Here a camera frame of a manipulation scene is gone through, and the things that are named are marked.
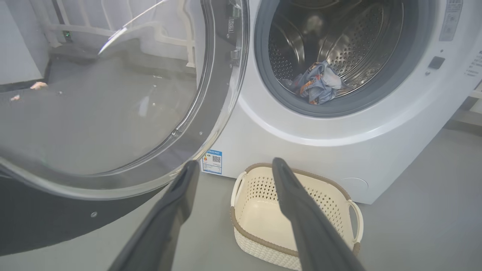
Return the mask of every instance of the white railing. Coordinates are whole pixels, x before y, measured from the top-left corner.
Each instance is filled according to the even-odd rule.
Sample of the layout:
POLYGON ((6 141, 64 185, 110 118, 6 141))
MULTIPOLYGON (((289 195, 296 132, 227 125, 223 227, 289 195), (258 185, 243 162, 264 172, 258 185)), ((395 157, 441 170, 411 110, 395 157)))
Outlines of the white railing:
MULTIPOLYGON (((53 23, 50 18, 49 18, 49 13, 48 9, 50 7, 47 7, 43 1, 40 0, 31 0, 30 2, 32 3, 32 7, 35 11, 35 14, 38 17, 38 20, 41 24, 41 27, 45 33, 45 36, 47 37, 47 41, 49 42, 50 46, 52 47, 58 47, 62 45, 59 40, 57 39, 57 36, 54 31, 60 30, 60 31, 72 31, 72 32, 84 32, 84 33, 90 33, 90 34, 96 34, 96 35, 101 35, 101 36, 107 36, 110 37, 112 36, 117 29, 115 29, 112 25, 111 18, 107 14, 106 6, 105 6, 105 0, 100 0, 101 6, 102 6, 102 11, 103 15, 107 21, 108 29, 105 28, 99 28, 99 27, 93 27, 91 25, 91 22, 89 20, 88 12, 85 7, 85 2, 84 0, 77 0, 78 5, 79 5, 79 13, 83 19, 83 25, 71 25, 69 18, 67 16, 67 12, 65 10, 65 6, 62 0, 55 0, 57 3, 57 6, 60 10, 60 16, 62 16, 62 20, 64 21, 63 24, 60 23, 53 23)), ((185 0, 176 0, 177 2, 177 9, 176 13, 181 19, 181 21, 184 24, 184 27, 186 29, 186 39, 177 39, 177 38, 172 38, 168 37, 164 34, 165 31, 163 31, 163 27, 159 22, 149 22, 145 23, 143 25, 138 25, 135 27, 132 27, 126 31, 132 32, 137 29, 143 28, 143 27, 153 27, 154 28, 154 40, 158 42, 164 42, 168 44, 173 44, 173 45, 179 45, 179 46, 185 46, 187 50, 187 67, 192 67, 194 68, 194 42, 192 40, 192 28, 191 28, 191 20, 189 15, 185 11, 185 0)), ((134 18, 134 15, 132 13, 131 9, 131 0, 127 0, 127 10, 130 13, 130 19, 134 18)))

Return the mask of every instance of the laundry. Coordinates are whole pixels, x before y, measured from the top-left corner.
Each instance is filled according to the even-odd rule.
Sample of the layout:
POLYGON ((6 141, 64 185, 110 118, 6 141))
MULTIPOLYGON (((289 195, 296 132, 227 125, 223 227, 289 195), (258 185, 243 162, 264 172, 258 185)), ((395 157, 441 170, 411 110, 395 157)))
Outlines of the laundry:
POLYGON ((326 103, 340 94, 351 90, 343 80, 331 69, 328 62, 315 62, 304 74, 291 80, 283 80, 282 84, 291 92, 314 105, 326 103))

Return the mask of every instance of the basket handle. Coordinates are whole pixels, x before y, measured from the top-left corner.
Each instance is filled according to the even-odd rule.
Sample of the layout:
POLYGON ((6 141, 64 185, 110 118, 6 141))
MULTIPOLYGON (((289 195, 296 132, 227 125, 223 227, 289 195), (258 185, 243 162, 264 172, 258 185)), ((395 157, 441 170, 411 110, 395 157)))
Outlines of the basket handle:
POLYGON ((362 211, 358 205, 356 205, 356 203, 354 203, 352 200, 348 200, 348 203, 351 205, 351 207, 353 207, 357 216, 357 236, 355 236, 355 239, 353 239, 353 242, 356 244, 359 243, 363 237, 363 216, 362 211))
POLYGON ((238 195, 238 190, 240 189, 241 181, 246 174, 247 174, 246 171, 241 173, 236 179, 236 182, 234 183, 233 192, 231 193, 231 207, 234 207, 234 200, 238 195))

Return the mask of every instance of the white wall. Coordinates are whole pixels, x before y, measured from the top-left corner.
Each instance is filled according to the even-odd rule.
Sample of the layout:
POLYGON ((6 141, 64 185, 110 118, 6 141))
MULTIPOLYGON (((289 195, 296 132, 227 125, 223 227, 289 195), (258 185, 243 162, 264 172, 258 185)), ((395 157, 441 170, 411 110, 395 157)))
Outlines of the white wall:
POLYGON ((31 57, 43 76, 49 62, 49 44, 42 32, 29 0, 6 0, 8 9, 17 24, 31 57))
POLYGON ((0 84, 42 78, 5 1, 0 1, 0 84))

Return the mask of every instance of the washing machine door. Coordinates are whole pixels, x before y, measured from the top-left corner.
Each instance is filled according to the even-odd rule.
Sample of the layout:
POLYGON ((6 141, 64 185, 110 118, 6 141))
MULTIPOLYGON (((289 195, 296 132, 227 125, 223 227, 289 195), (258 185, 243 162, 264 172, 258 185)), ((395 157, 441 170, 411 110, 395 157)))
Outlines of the washing machine door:
POLYGON ((0 164, 15 178, 71 198, 131 197, 169 183, 228 121, 246 65, 247 1, 0 7, 11 33, 0 164))

